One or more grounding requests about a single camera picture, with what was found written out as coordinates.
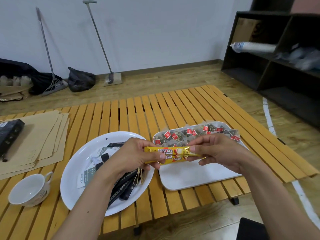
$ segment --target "black plastic bag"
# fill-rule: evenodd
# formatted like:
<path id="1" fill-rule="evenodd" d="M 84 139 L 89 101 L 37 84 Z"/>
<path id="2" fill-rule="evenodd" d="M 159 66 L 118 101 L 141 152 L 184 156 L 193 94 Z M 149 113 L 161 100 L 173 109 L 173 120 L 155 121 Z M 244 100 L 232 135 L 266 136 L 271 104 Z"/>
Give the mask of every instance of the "black plastic bag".
<path id="1" fill-rule="evenodd" d="M 47 72 L 38 72 L 27 63 L 6 60 L 0 58 L 0 76 L 28 76 L 31 78 L 33 87 L 30 88 L 29 93 L 38 95 L 43 93 L 52 82 L 52 74 Z M 62 80 L 61 77 L 54 75 L 57 79 Z"/>
<path id="2" fill-rule="evenodd" d="M 92 73 L 78 71 L 68 67 L 68 85 L 72 92 L 81 92 L 92 88 L 96 84 L 96 76 Z"/>

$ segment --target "white cup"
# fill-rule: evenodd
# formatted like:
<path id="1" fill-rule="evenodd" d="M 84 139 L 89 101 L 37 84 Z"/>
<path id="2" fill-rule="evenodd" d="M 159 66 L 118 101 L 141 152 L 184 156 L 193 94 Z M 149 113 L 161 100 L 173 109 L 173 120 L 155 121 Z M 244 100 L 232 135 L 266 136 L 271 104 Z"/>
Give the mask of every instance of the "white cup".
<path id="1" fill-rule="evenodd" d="M 50 192 L 53 172 L 46 176 L 33 174 L 18 182 L 11 190 L 8 200 L 13 205 L 36 206 L 43 202 Z"/>

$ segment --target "slatted wooden table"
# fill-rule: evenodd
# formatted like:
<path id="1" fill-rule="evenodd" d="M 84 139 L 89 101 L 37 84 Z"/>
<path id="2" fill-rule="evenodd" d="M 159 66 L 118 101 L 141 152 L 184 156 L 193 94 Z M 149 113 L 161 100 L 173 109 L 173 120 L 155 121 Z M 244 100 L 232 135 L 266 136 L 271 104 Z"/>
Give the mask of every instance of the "slatted wooden table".
<path id="1" fill-rule="evenodd" d="M 72 155 L 87 141 L 114 131 L 130 131 L 151 140 L 164 128 L 216 120 L 238 129 L 244 144 L 264 161 L 284 183 L 312 177 L 319 172 L 280 139 L 272 135 L 242 108 L 212 85 L 163 92 L 149 96 L 56 108 L 70 113 L 64 159 L 0 181 L 0 239 L 50 239 L 67 217 L 69 210 L 60 197 L 60 179 Z M 19 118 L 43 113 L 37 111 L 1 116 Z M 16 183 L 34 173 L 54 171 L 51 192 L 42 204 L 20 207 L 8 203 L 8 195 Z M 169 191 L 162 188 L 158 171 L 138 200 L 128 208 L 104 219 L 101 233 L 136 226 L 168 214 L 237 198 L 250 193 L 244 177 Z"/>

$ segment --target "white line on floor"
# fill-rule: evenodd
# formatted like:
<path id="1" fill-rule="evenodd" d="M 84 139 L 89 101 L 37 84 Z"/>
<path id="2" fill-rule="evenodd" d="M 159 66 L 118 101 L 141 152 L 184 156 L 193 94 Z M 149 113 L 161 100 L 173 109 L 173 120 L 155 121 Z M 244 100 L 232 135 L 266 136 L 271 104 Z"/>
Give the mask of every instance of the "white line on floor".
<path id="1" fill-rule="evenodd" d="M 273 127 L 273 123 L 272 123 L 271 116 L 269 113 L 268 100 L 265 97 L 263 98 L 263 111 L 264 111 L 264 115 L 266 117 L 266 123 L 268 125 L 269 131 L 276 136 L 276 131 L 275 131 L 275 128 Z M 299 196 L 299 199 L 300 199 L 308 217 L 314 223 L 314 225 L 316 225 L 320 229 L 320 219 L 319 219 L 318 215 L 315 213 L 315 211 L 314 211 L 308 197 L 304 193 L 299 181 L 298 180 L 293 181 L 292 185 L 293 185 L 294 189 L 296 190 L 296 192 Z"/>

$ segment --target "black table foot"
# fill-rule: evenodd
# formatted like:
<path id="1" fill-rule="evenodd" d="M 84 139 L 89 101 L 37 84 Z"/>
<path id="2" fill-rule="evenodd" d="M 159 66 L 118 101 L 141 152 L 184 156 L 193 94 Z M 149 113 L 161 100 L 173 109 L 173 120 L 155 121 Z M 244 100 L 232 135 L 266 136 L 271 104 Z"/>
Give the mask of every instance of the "black table foot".
<path id="1" fill-rule="evenodd" d="M 234 206 L 236 206 L 236 205 L 239 204 L 239 198 L 238 198 L 238 197 L 236 197 L 236 198 L 231 198 L 231 199 L 230 199 L 230 202 L 231 202 Z"/>
<path id="2" fill-rule="evenodd" d="M 141 235 L 141 231 L 142 231 L 142 225 L 137 225 L 136 227 L 134 227 L 133 229 L 133 233 L 135 236 L 139 236 Z"/>

